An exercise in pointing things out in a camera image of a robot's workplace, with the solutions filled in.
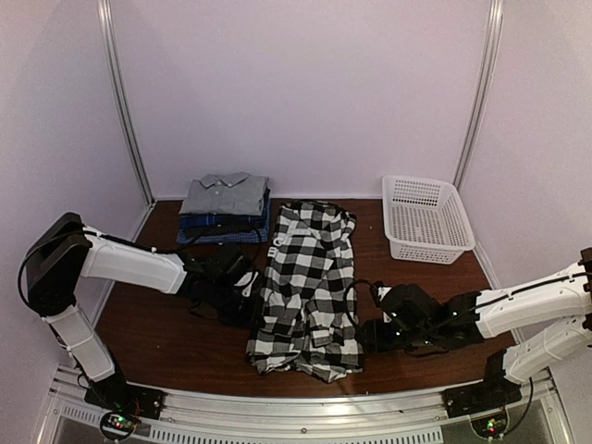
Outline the black white plaid shirt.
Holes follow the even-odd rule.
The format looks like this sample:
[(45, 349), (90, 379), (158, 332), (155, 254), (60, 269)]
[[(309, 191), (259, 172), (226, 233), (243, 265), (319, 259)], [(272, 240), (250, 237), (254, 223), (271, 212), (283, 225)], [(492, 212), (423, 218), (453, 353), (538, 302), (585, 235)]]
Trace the black white plaid shirt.
[(356, 222), (334, 203), (279, 207), (246, 347), (259, 375), (297, 371), (333, 383), (363, 371), (353, 287)]

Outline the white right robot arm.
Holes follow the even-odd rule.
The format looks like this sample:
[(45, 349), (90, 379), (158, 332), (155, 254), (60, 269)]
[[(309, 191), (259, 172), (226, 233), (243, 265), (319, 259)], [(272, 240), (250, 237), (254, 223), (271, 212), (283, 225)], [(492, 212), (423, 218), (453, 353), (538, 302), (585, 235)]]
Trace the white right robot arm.
[(474, 398), (480, 407), (495, 407), (518, 392), (538, 371), (591, 342), (591, 251), (578, 262), (529, 283), (500, 290), (467, 292), (440, 303), (416, 284), (386, 287), (377, 282), (370, 293), (380, 319), (364, 322), (356, 338), (372, 352), (431, 354), (459, 350), (510, 330), (549, 322), (543, 331), (489, 356)]

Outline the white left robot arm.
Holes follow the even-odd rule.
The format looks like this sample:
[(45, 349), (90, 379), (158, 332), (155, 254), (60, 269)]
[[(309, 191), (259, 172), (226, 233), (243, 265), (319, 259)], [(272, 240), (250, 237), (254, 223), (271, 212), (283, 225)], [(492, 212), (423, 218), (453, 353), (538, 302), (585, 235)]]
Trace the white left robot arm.
[(205, 304), (221, 322), (243, 327), (253, 318), (260, 280), (253, 259), (234, 243), (196, 257), (186, 245), (159, 249), (109, 235), (72, 212), (32, 244), (17, 277), (21, 300), (60, 340), (91, 393), (114, 411), (127, 409), (133, 392), (86, 314), (91, 290), (117, 283), (153, 290)]

